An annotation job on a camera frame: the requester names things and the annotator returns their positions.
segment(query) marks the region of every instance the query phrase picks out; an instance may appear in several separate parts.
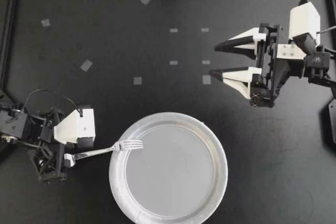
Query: white tape piece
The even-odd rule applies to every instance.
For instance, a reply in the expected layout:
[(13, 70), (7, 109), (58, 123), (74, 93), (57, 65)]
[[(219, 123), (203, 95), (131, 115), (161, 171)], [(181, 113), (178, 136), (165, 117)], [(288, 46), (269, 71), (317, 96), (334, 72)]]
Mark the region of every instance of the white tape piece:
[(172, 34), (174, 34), (174, 33), (178, 33), (179, 31), (178, 31), (177, 28), (170, 28), (169, 32), (172, 33)]
[(85, 60), (82, 66), (80, 66), (80, 69), (83, 70), (84, 72), (87, 72), (89, 68), (91, 68), (92, 64), (93, 64), (92, 61)]
[(42, 20), (41, 20), (41, 23), (42, 23), (42, 26), (43, 26), (43, 27), (48, 27), (48, 26), (50, 26), (50, 20), (49, 20), (49, 18), (42, 19)]
[(203, 76), (203, 84), (204, 84), (204, 85), (210, 85), (210, 84), (211, 84), (211, 76), (209, 76), (209, 75), (204, 75), (204, 76)]
[(142, 4), (144, 4), (144, 5), (149, 4), (150, 1), (151, 1), (151, 0), (140, 0), (140, 2), (141, 2)]
[(134, 77), (133, 85), (142, 85), (142, 77)]

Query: translucent plate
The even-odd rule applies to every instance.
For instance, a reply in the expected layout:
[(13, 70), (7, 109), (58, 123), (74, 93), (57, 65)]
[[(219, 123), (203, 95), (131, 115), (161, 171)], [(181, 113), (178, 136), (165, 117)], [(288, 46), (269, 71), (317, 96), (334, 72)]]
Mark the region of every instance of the translucent plate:
[(120, 137), (140, 139), (144, 149), (113, 152), (113, 196), (139, 224), (204, 222), (218, 207), (227, 184), (222, 145), (202, 122), (179, 113), (147, 116)]

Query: fork handle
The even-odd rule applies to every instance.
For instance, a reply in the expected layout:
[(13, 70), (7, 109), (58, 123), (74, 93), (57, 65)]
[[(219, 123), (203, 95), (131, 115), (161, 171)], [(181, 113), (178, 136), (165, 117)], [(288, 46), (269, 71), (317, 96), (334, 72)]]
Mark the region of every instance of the fork handle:
[(105, 148), (105, 149), (95, 150), (95, 151), (77, 153), (74, 156), (75, 156), (75, 160), (79, 160), (85, 157), (91, 157), (91, 156), (96, 156), (96, 155), (107, 153), (107, 152), (112, 152), (113, 150), (114, 150), (114, 146)]

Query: wire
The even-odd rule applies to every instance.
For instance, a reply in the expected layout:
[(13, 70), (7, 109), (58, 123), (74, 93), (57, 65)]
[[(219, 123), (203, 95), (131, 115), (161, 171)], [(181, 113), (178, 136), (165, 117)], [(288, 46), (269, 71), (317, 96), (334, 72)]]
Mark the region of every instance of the wire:
[(29, 144), (29, 143), (26, 143), (26, 142), (23, 142), (23, 141), (20, 141), (20, 140), (16, 140), (16, 142), (19, 143), (19, 144), (22, 144), (22, 145), (26, 145), (26, 146), (29, 146), (29, 147), (40, 149), (40, 146), (35, 145), (35, 144)]
[(325, 30), (318, 31), (317, 34), (324, 34), (324, 33), (328, 32), (328, 31), (331, 31), (331, 30), (334, 30), (334, 29), (336, 29), (336, 26), (332, 26), (332, 27), (329, 27), (329, 28), (327, 28)]
[(325, 51), (328, 51), (328, 52), (332, 52), (334, 54), (336, 54), (336, 50), (334, 49), (331, 49), (331, 48), (328, 48), (328, 47), (324, 47)]
[(25, 111), (25, 108), (26, 108), (26, 106), (28, 104), (30, 96), (32, 96), (32, 94), (38, 93), (38, 92), (50, 92), (50, 93), (53, 93), (55, 95), (58, 95), (58, 96), (62, 97), (63, 99), (67, 100), (68, 102), (70, 102), (73, 105), (73, 107), (78, 111), (78, 113), (79, 113), (80, 116), (83, 116), (82, 112), (78, 109), (77, 105), (74, 103), (74, 101), (72, 99), (70, 99), (70, 98), (68, 98), (68, 97), (66, 97), (66, 96), (64, 96), (64, 95), (62, 95), (60, 93), (57, 93), (57, 92), (55, 92), (53, 90), (49, 90), (49, 89), (36, 89), (36, 90), (33, 90), (32, 92), (30, 92), (28, 94), (28, 96), (27, 96), (27, 98), (25, 100), (25, 103), (24, 103), (23, 107), (21, 108), (21, 110), (19, 111), (19, 113), (17, 113), (16, 116), (13, 117), (12, 119), (6, 121), (6, 123), (10, 123), (10, 122), (16, 120), (18, 118), (18, 116), (20, 115), (20, 113), (23, 113)]

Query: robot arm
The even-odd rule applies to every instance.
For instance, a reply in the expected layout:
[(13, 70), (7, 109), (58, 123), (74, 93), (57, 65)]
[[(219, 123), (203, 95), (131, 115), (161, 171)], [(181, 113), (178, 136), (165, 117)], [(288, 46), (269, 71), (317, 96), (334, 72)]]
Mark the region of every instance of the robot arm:
[[(260, 24), (217, 46), (215, 51), (244, 54), (256, 60), (255, 67), (211, 70), (210, 75), (238, 90), (252, 106), (274, 106), (281, 87), (290, 76), (331, 87), (328, 76), (331, 54), (320, 46), (320, 15), (311, 2), (302, 0), (290, 12), (289, 43), (280, 43), (280, 25)], [(264, 67), (264, 59), (269, 64)]]
[(93, 109), (76, 107), (67, 117), (56, 108), (32, 115), (25, 105), (19, 110), (2, 91), (0, 94), (0, 142), (29, 148), (39, 180), (66, 179), (71, 164), (64, 158), (65, 149), (74, 145), (93, 147), (96, 136)]

